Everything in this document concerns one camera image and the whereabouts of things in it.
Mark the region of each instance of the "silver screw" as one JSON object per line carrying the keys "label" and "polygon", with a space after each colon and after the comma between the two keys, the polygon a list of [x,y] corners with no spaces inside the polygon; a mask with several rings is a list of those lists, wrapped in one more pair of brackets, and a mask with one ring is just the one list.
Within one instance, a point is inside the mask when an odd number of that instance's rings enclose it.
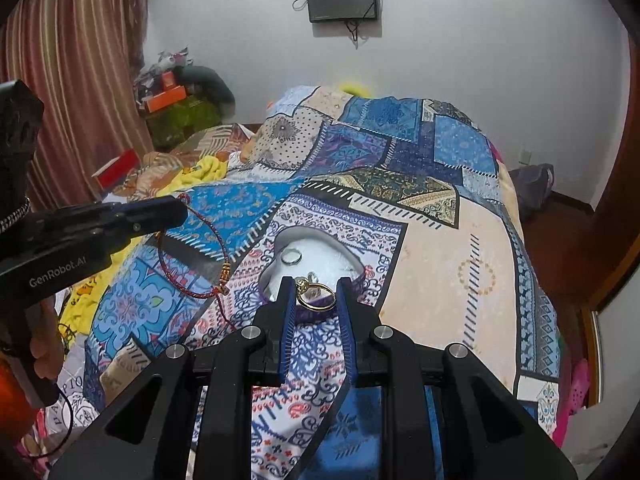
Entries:
{"label": "silver screw", "polygon": [[462,359],[469,354],[469,350],[460,343],[453,343],[453,345],[449,347],[449,353],[457,359]]}
{"label": "silver screw", "polygon": [[389,339],[394,334],[394,329],[387,325],[379,325],[373,329],[373,333],[380,339]]}
{"label": "silver screw", "polygon": [[166,356],[169,359],[177,359],[184,354],[184,346],[182,345],[171,345],[165,351]]}
{"label": "silver screw", "polygon": [[241,334],[245,339],[255,339],[260,335],[260,328],[255,325],[245,326]]}

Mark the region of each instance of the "blanket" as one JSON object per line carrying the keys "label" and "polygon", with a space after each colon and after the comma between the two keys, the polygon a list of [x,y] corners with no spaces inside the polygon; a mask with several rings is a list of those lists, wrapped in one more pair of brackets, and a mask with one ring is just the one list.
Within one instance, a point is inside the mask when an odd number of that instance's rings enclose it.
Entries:
{"label": "blanket", "polygon": [[[435,348],[464,343],[553,432],[556,314],[524,248],[506,168],[465,114],[436,100],[298,87],[240,149],[225,179],[188,190],[229,250],[222,307],[235,327],[264,302],[259,279],[278,257],[276,238],[293,226],[320,230],[359,261],[358,299],[385,324]],[[192,214],[164,249],[183,286],[204,292],[216,283],[220,247]],[[76,423],[90,423],[169,345],[202,348],[230,330],[215,302],[175,289],[154,239],[144,240],[100,299],[83,366],[65,375]],[[443,478],[437,391],[426,388],[425,399]],[[380,390],[345,380],[337,318],[300,322],[286,383],[254,388],[252,478],[377,478],[381,427]]]}

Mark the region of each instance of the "red braided bracelet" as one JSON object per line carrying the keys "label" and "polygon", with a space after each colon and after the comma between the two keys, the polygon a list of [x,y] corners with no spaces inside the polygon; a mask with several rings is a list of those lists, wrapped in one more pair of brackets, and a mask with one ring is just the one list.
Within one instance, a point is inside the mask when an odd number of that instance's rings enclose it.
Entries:
{"label": "red braided bracelet", "polygon": [[211,229],[211,231],[216,237],[216,240],[218,240],[218,243],[220,244],[220,248],[222,249],[222,255],[225,262],[222,264],[222,270],[220,270],[220,278],[219,278],[220,282],[218,283],[218,285],[212,286],[209,292],[204,292],[202,294],[197,292],[192,292],[187,288],[185,288],[184,286],[182,286],[180,283],[178,283],[178,281],[174,277],[174,273],[171,270],[169,270],[169,267],[167,266],[164,260],[164,253],[162,252],[162,240],[164,240],[164,234],[166,233],[166,231],[160,231],[157,234],[158,259],[160,260],[160,267],[162,267],[162,272],[164,272],[169,282],[185,296],[189,296],[190,298],[196,298],[198,300],[208,300],[209,298],[216,298],[222,319],[224,319],[225,322],[233,330],[237,330],[237,328],[233,325],[233,323],[231,323],[226,318],[224,308],[222,307],[222,301],[220,301],[220,294],[222,294],[223,296],[226,296],[229,293],[229,289],[226,288],[226,284],[228,283],[229,277],[231,274],[231,264],[229,263],[229,257],[226,252],[226,247],[225,247],[225,243],[222,240],[222,236],[220,236],[220,233],[218,232],[218,230],[207,218],[205,218],[203,215],[198,213],[195,209],[193,209],[189,205],[191,202],[189,195],[187,195],[186,193],[180,193],[180,195],[178,195],[178,200],[182,200],[184,202],[184,205],[187,206],[187,209],[191,211],[198,219],[200,219],[200,221],[203,222],[203,224],[205,224],[209,229]]}

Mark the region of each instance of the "human hand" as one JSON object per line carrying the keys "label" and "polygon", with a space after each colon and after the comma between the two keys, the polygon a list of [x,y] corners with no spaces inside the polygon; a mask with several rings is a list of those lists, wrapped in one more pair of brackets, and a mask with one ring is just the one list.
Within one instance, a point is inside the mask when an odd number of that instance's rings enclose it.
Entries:
{"label": "human hand", "polygon": [[55,298],[42,300],[40,306],[40,323],[33,331],[30,343],[31,355],[36,359],[33,369],[38,377],[55,381],[65,360],[62,339],[58,332],[58,316],[54,309]]}

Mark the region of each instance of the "red string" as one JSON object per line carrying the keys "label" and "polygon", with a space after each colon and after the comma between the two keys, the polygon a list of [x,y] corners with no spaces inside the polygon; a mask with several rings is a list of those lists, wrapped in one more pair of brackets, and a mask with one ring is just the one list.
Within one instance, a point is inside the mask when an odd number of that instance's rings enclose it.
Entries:
{"label": "red string", "polygon": [[[187,194],[180,193],[180,195],[178,195],[178,200],[182,200],[187,206],[187,208],[189,209],[189,211],[191,211],[197,218],[200,219],[201,222],[203,222],[207,227],[209,227],[209,229],[211,229],[216,239],[218,240],[218,243],[220,244],[220,248],[222,248],[222,255],[225,259],[225,263],[227,263],[228,256],[226,253],[225,244],[222,241],[222,237],[220,236],[220,233],[218,232],[218,230],[214,227],[214,225],[208,219],[206,219],[203,215],[201,215],[200,213],[198,213],[196,210],[194,210],[189,206],[191,199]],[[233,323],[231,323],[225,315],[225,309],[222,307],[222,301],[220,300],[220,292],[222,292],[221,287],[217,285],[213,285],[209,292],[198,293],[198,292],[192,292],[191,290],[185,288],[180,283],[178,283],[178,281],[174,277],[173,271],[169,269],[168,265],[166,264],[166,261],[164,260],[164,253],[162,251],[162,241],[164,240],[164,234],[165,234],[165,231],[160,231],[158,233],[158,259],[160,260],[160,267],[162,267],[162,272],[164,272],[164,275],[169,280],[169,282],[175,288],[177,288],[182,294],[184,294],[185,296],[189,296],[190,298],[196,298],[198,300],[208,300],[209,298],[215,298],[216,301],[218,302],[218,309],[220,311],[220,315],[222,316],[222,319],[224,319],[226,324],[229,325],[233,330],[238,330],[236,326]]]}

